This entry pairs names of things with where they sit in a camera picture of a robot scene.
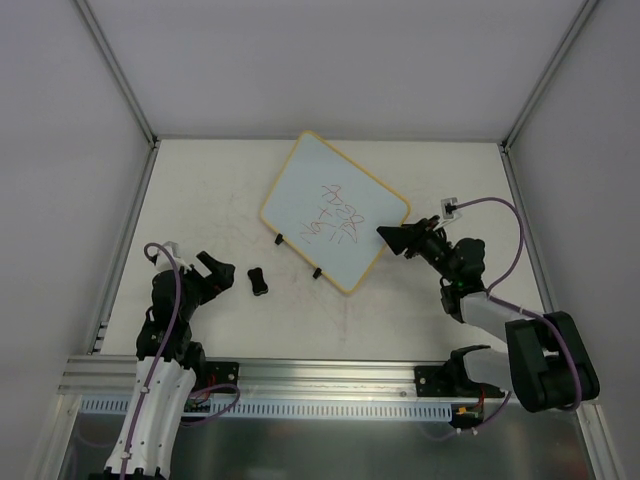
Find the black whiteboard eraser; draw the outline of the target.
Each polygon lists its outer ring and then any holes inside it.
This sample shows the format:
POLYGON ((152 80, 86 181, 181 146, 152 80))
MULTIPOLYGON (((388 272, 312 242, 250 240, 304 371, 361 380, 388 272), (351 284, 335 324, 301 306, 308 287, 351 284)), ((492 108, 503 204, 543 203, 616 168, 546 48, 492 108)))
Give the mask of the black whiteboard eraser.
POLYGON ((265 281, 264 272, 261 267, 254 267, 247 271, 247 276, 251 282, 252 293, 254 296, 267 294, 269 287, 265 281))

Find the yellow framed whiteboard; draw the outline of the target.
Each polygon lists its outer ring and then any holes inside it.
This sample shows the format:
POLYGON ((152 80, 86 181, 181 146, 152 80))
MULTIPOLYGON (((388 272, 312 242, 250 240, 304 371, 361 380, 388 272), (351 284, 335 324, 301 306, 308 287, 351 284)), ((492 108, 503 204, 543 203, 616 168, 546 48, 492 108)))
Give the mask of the yellow framed whiteboard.
POLYGON ((338 290, 358 289, 386 247, 380 226, 403 224, 409 201, 312 131, 295 141, 261 220, 338 290))

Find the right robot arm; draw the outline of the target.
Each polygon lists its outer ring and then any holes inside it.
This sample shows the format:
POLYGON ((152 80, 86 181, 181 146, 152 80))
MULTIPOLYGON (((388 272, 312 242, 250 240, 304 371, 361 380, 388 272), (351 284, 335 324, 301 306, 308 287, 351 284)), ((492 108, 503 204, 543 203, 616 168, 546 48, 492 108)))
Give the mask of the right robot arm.
POLYGON ((439 274, 447 315, 506 345, 503 352, 487 345, 452 352, 447 381, 455 393, 466 396, 482 384, 495 386, 514 393, 531 413, 574 410, 599 396, 599 378, 572 316, 537 313, 491 293, 483 282, 483 240, 451 243, 438 217, 380 226, 377 232, 394 254, 419 256, 439 274))

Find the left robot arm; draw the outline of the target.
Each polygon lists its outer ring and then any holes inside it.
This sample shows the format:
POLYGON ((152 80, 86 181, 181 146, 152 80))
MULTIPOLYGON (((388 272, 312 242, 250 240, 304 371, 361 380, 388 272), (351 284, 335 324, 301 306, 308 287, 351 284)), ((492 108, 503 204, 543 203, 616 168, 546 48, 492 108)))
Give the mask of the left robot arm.
POLYGON ((90 479, 168 479, 184 407, 207 393, 231 392, 231 402, 191 426, 206 424, 232 410, 241 398, 233 383, 211 381, 204 348, 192 340, 195 311, 230 289, 235 266, 201 251, 206 275, 176 253, 176 244, 150 242, 143 252, 158 270, 151 282, 151 306, 136 338, 132 396, 118 438, 103 470, 90 479))

